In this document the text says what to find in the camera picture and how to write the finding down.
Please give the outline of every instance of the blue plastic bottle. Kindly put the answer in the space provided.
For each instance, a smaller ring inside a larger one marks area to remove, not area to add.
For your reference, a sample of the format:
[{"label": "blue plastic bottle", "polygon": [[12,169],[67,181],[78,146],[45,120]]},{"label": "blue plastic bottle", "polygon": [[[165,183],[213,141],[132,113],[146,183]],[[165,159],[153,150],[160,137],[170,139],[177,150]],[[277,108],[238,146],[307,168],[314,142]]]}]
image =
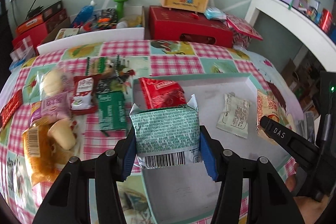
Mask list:
[{"label": "blue plastic bottle", "polygon": [[90,17],[93,14],[93,9],[95,8],[95,1],[92,0],[90,5],[84,6],[78,13],[78,15],[76,16],[76,18],[74,19],[74,21],[71,23],[71,28],[75,27],[75,25],[79,26],[81,24],[85,24],[85,22],[87,22]]}]

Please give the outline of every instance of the tablecloth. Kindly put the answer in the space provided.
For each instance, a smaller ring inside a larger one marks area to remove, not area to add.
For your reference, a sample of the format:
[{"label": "tablecloth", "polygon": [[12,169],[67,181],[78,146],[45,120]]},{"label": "tablecloth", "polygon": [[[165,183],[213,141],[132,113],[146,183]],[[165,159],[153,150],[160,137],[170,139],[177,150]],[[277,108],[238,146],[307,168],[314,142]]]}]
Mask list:
[{"label": "tablecloth", "polygon": [[[16,91],[22,89],[24,104],[16,111],[0,135],[0,192],[23,224],[32,222],[38,207],[51,187],[51,183],[46,182],[31,187],[26,174],[21,140],[23,131],[29,126],[30,104],[39,99],[38,94],[34,94],[36,92],[34,87],[37,71],[48,72],[59,64],[65,66],[74,76],[85,75],[87,57],[115,57],[117,55],[120,56],[126,70],[135,72],[135,75],[127,80],[130,84],[126,85],[124,92],[127,114],[131,108],[131,82],[134,78],[143,76],[216,72],[250,73],[265,90],[270,90],[267,81],[272,82],[273,79],[284,98],[292,98],[290,90],[281,84],[283,80],[277,82],[280,74],[267,59],[249,54],[248,51],[237,51],[213,45],[174,41],[118,41],[79,46],[33,58],[23,65],[12,92],[14,95]],[[297,100],[292,104],[294,104],[292,114],[299,118],[301,109]],[[81,119],[84,125],[80,154],[82,160],[97,157],[107,149],[113,148],[118,140],[125,137],[125,131],[114,131],[110,137],[105,137],[98,129],[97,113],[82,116]],[[279,174],[284,180],[294,172],[293,164],[294,160],[291,158],[279,170]],[[134,167],[132,175],[137,174],[140,174],[140,169]],[[137,187],[140,187],[139,182],[129,183],[125,195],[138,191],[135,195],[139,195],[143,199],[143,189],[137,189]],[[248,198],[244,198],[241,203],[241,218],[246,216],[247,208]],[[148,210],[141,213],[150,214]],[[96,221],[94,219],[95,213],[93,212],[91,214],[93,223]],[[152,221],[151,218],[147,217],[146,219],[142,223]],[[211,217],[196,223],[210,222]]]}]

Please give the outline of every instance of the blue gripper pad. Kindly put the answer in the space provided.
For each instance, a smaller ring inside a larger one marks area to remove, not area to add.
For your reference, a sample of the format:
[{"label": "blue gripper pad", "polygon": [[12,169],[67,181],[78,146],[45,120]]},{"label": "blue gripper pad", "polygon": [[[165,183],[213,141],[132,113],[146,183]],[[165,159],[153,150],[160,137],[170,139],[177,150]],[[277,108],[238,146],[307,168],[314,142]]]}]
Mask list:
[{"label": "blue gripper pad", "polygon": [[217,181],[218,172],[216,169],[216,159],[202,131],[201,131],[201,138],[199,142],[199,149],[201,151],[202,159],[203,159],[205,168],[207,169],[208,175],[212,178],[212,180]]},{"label": "blue gripper pad", "polygon": [[127,149],[126,155],[124,157],[123,162],[123,172],[122,177],[126,180],[126,178],[131,174],[135,156],[137,155],[137,146],[135,143],[135,134],[133,134],[130,145]]}]

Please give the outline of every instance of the red can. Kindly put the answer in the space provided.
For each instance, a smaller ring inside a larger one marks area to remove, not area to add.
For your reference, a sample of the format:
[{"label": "red can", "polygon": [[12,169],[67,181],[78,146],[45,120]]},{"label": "red can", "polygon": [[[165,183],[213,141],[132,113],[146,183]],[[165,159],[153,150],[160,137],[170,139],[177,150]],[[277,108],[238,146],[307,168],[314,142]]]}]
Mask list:
[{"label": "red can", "polygon": [[333,15],[327,9],[323,9],[321,19],[319,22],[319,27],[322,29],[322,31],[328,33],[332,21],[333,21]]}]

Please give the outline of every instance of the purple snack package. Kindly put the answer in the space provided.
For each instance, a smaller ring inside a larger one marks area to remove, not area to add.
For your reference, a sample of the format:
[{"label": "purple snack package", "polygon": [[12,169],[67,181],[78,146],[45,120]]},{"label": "purple snack package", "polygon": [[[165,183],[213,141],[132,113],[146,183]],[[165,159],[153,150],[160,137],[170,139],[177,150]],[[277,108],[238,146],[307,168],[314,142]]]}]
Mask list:
[{"label": "purple snack package", "polygon": [[64,118],[71,118],[67,92],[48,97],[31,106],[31,126],[50,124]]}]

